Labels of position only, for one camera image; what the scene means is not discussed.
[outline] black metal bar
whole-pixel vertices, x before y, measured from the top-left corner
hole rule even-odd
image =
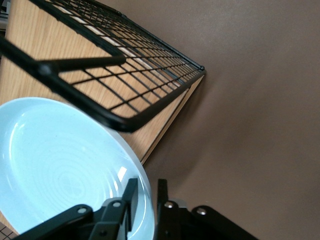
[[[82,69],[103,68],[107,66],[121,65],[126,62],[124,55],[111,57],[73,58],[42,60],[40,63],[52,67],[56,73],[76,71]]]
[[[158,224],[154,232],[155,240],[184,240],[180,224],[180,209],[176,202],[160,205]]]
[[[88,240],[126,240],[128,232],[132,231],[137,205],[138,179],[130,178],[122,199],[107,205]]]
[[[81,220],[92,216],[93,210],[90,206],[84,204],[76,205],[17,236],[15,240],[44,240],[54,233],[70,227],[73,223],[79,223]]]
[[[38,63],[1,35],[0,53],[30,75],[34,75],[37,71]]]
[[[163,204],[168,201],[168,182],[166,179],[158,180],[157,203]]]

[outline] metal grid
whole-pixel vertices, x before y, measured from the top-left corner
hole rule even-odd
[[[0,222],[0,240],[11,240],[16,236],[17,235],[10,228]]]
[[[58,78],[51,76],[54,81],[63,80],[68,83],[66,87],[75,88],[103,107],[106,112],[100,115],[107,116],[113,123],[101,120],[88,106],[84,111],[108,127],[135,131],[206,72],[120,12],[101,3],[93,0],[30,1],[105,50],[110,59],[119,55],[124,57],[125,63],[121,65],[82,66],[72,71],[57,67]],[[55,92],[77,105],[76,101],[71,101],[72,97],[63,93],[64,90],[55,89]]]

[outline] plate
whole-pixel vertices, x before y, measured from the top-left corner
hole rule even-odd
[[[153,239],[146,173],[122,137],[78,109],[25,97],[0,106],[0,211],[18,233],[78,204],[97,211],[139,179],[131,240]]]

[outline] bolt head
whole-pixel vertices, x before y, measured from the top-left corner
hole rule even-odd
[[[52,70],[49,65],[41,64],[38,69],[38,73],[42,76],[48,76],[48,75],[52,74]]]
[[[81,207],[78,209],[78,214],[84,214],[87,211],[87,209],[85,207]]]
[[[207,211],[201,207],[199,207],[197,210],[196,210],[196,213],[197,214],[200,214],[200,215],[206,215],[207,214]]]
[[[114,206],[115,208],[118,208],[118,207],[121,206],[121,203],[118,202],[118,201],[116,201],[116,202],[114,202],[114,203],[112,204],[112,206]]]
[[[174,207],[174,204],[173,204],[172,202],[170,202],[170,201],[167,201],[167,202],[164,204],[164,206],[165,206],[166,208],[168,208],[168,209],[172,209],[172,208]]]

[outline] ceramic plate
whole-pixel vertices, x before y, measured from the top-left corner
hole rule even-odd
[[[37,97],[0,106],[0,211],[23,233],[78,204],[97,211],[138,178],[131,240],[151,240],[151,190],[121,138],[67,104]]]

